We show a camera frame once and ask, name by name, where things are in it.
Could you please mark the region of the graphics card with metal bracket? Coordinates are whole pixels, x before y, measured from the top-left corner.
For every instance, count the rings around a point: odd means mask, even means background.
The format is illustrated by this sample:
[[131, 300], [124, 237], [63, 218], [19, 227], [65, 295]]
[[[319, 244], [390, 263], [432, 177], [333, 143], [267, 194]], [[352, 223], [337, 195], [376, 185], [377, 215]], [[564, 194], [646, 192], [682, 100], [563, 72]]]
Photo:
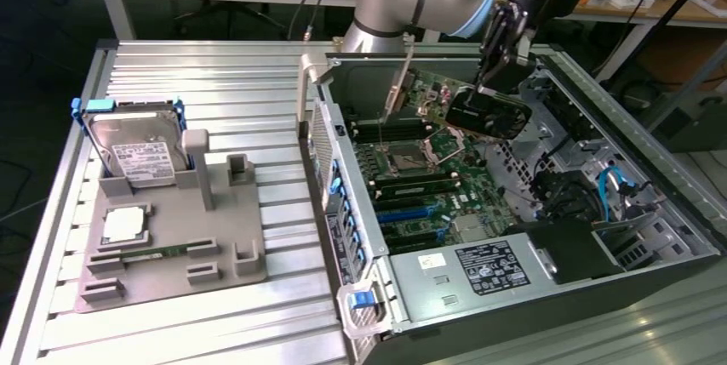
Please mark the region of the graphics card with metal bracket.
[[532, 118], [532, 108], [514, 95], [416, 68], [410, 50], [384, 101], [379, 120], [404, 108], [426, 121], [495, 140], [515, 139]]

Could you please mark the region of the metal disk bay cage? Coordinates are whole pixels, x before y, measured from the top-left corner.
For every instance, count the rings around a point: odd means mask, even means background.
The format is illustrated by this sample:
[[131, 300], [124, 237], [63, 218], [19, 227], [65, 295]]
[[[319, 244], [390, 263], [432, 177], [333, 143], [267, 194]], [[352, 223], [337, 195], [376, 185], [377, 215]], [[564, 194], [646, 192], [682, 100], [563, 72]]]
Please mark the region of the metal disk bay cage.
[[487, 150], [490, 171], [498, 185], [514, 190], [518, 195], [534, 199], [531, 182], [535, 174], [555, 166], [554, 155], [543, 161], [566, 137], [566, 131], [543, 101], [546, 93], [522, 94], [532, 116], [515, 139], [503, 141]]

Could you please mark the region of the metal socket cover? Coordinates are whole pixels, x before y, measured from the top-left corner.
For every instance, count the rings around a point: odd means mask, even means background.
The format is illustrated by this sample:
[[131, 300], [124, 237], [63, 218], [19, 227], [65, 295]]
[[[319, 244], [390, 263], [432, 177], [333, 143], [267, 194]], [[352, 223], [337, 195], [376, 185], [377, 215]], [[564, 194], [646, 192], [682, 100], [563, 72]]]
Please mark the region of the metal socket cover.
[[464, 134], [456, 128], [442, 127], [423, 139], [422, 145], [430, 164], [439, 166], [464, 151]]

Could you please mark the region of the CPU socket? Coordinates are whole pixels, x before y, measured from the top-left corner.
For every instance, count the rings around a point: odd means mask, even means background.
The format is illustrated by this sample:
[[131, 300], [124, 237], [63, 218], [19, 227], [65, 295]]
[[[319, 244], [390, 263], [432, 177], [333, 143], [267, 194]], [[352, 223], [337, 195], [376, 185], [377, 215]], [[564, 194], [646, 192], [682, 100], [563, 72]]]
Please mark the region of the CPU socket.
[[384, 150], [384, 153], [390, 171], [392, 173], [428, 167], [427, 158], [418, 145], [391, 145]]

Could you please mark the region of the green motherboard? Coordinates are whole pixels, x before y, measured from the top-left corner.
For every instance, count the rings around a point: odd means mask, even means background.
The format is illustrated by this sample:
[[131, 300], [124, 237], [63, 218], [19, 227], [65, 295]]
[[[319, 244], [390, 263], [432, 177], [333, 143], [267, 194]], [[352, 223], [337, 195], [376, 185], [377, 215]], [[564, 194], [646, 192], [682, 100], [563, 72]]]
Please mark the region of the green motherboard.
[[[363, 175], [372, 208], [376, 214], [410, 208], [435, 207], [432, 215], [420, 220], [410, 220], [382, 225], [384, 241], [391, 254], [406, 254], [430, 248], [460, 243], [454, 228], [455, 217], [476, 214], [483, 221], [487, 239], [499, 237], [519, 218], [516, 209], [510, 206], [506, 190], [496, 184], [487, 169], [484, 148], [479, 141], [464, 135], [466, 149], [439, 166], [430, 164], [424, 169], [392, 173], [387, 164], [384, 150], [391, 145], [414, 144], [422, 152], [422, 141], [440, 126], [435, 123], [395, 123], [372, 125], [351, 123], [352, 146], [359, 170]], [[372, 198], [371, 188], [382, 180], [460, 180], [459, 189], [423, 197], [377, 201]]]

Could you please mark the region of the dark grey box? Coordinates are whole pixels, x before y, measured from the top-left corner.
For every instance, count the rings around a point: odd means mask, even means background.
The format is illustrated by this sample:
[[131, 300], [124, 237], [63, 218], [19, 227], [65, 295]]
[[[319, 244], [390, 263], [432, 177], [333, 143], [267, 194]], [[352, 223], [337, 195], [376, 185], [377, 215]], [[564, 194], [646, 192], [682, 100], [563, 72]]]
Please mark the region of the dark grey box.
[[654, 136], [672, 153], [727, 150], [727, 96], [702, 99], [692, 112], [678, 107]]

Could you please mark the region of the silver chipset heatsink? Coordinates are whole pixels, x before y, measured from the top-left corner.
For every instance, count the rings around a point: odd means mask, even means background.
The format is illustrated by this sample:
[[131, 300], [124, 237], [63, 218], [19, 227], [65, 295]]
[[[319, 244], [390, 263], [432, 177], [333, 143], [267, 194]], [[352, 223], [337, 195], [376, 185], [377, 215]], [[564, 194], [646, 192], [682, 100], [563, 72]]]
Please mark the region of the silver chipset heatsink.
[[455, 217], [454, 228], [462, 242], [476, 242], [487, 239], [486, 227], [476, 214]]

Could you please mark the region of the blue expansion slot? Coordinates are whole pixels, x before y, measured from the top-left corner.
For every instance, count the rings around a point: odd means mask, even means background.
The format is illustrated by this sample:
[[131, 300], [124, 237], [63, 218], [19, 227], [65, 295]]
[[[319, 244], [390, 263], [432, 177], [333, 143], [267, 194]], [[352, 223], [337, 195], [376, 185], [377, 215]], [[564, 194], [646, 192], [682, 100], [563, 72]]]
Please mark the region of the blue expansion slot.
[[376, 214], [376, 219], [382, 225], [410, 220], [420, 220], [428, 218], [432, 215], [434, 210], [435, 207], [422, 207], [399, 211], [386, 211], [382, 214]]

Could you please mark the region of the black chair base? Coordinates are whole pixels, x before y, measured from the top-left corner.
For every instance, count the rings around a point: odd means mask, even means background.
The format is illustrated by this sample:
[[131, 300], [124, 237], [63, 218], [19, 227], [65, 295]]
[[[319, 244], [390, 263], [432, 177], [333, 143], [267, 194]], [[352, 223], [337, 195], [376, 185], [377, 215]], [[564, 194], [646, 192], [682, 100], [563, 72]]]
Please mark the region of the black chair base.
[[197, 10], [177, 14], [172, 18], [173, 33], [176, 36], [185, 37], [189, 35], [189, 24], [195, 20], [211, 20], [223, 15], [225, 39], [232, 40], [235, 21], [239, 16], [243, 16], [261, 25], [265, 30], [275, 31], [280, 41], [287, 41], [287, 26], [271, 17], [271, 9], [271, 3], [203, 0]]

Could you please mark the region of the grey power supply unit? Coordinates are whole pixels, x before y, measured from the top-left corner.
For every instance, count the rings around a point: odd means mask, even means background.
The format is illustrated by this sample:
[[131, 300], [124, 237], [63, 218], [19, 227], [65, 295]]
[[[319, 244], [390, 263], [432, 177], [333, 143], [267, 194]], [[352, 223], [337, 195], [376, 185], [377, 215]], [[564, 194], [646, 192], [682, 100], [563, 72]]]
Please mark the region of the grey power supply unit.
[[559, 288], [524, 234], [399, 254], [391, 265], [416, 325], [519, 304]]

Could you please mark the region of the open black PC case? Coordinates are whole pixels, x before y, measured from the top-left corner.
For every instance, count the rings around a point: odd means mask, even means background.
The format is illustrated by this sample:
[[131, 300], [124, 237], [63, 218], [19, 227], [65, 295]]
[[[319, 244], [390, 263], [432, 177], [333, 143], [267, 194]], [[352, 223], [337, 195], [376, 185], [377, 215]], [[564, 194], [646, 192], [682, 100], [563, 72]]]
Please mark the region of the open black PC case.
[[[558, 290], [444, 322], [407, 317], [391, 254], [359, 170], [351, 123], [430, 121], [404, 108], [379, 116], [407, 54], [307, 53], [299, 65], [299, 134], [317, 233], [349, 361], [416, 365], [619, 310], [727, 259], [727, 203], [690, 175], [568, 55], [539, 48], [532, 74], [511, 94], [546, 93], [566, 137], [535, 174], [534, 199], [504, 186]], [[411, 64], [472, 83], [474, 54], [414, 54]], [[377, 304], [348, 308], [372, 291]]]

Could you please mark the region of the hard disk in blue carrier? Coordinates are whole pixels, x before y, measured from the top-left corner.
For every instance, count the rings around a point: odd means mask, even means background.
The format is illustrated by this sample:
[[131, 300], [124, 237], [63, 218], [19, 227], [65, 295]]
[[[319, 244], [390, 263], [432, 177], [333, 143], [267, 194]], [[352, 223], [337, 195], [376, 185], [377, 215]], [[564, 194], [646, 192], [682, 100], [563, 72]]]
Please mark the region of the hard disk in blue carrier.
[[181, 147], [187, 129], [181, 100], [81, 100], [71, 104], [73, 121], [89, 137], [104, 175], [124, 178], [133, 188], [172, 185], [191, 168]]

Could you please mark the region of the green RAM stick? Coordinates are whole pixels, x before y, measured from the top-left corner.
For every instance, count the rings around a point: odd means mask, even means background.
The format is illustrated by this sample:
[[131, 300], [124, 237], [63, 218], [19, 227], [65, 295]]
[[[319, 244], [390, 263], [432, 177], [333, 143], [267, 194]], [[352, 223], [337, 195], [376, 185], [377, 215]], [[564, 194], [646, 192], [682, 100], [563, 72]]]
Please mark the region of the green RAM stick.
[[124, 251], [120, 254], [120, 260], [123, 263], [133, 263], [156, 259], [175, 258], [184, 256], [187, 253], [188, 247], [185, 245], [172, 245], [160, 248]]

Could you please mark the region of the grey parts rack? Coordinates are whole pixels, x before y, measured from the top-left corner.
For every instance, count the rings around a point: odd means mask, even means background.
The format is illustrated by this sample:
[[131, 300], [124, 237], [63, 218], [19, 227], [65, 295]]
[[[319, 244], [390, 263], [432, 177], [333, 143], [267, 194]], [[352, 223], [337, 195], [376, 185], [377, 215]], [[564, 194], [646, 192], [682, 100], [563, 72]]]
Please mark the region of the grey parts rack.
[[[79, 313], [120, 308], [267, 278], [261, 211], [255, 165], [243, 154], [208, 164], [209, 136], [203, 129], [181, 135], [195, 166], [175, 174], [172, 185], [135, 189], [124, 178], [101, 178], [88, 226], [77, 296]], [[141, 237], [101, 244], [107, 213], [145, 211]], [[185, 245], [184, 256], [123, 263], [120, 254]]]

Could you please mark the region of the silver CPU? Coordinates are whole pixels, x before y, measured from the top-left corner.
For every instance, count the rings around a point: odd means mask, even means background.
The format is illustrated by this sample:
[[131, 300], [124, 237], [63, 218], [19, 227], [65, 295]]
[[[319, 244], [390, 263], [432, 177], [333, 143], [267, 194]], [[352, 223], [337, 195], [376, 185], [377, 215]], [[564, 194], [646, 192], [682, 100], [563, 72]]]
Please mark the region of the silver CPU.
[[145, 211], [139, 207], [116, 208], [105, 215], [101, 244], [125, 242], [141, 237]]

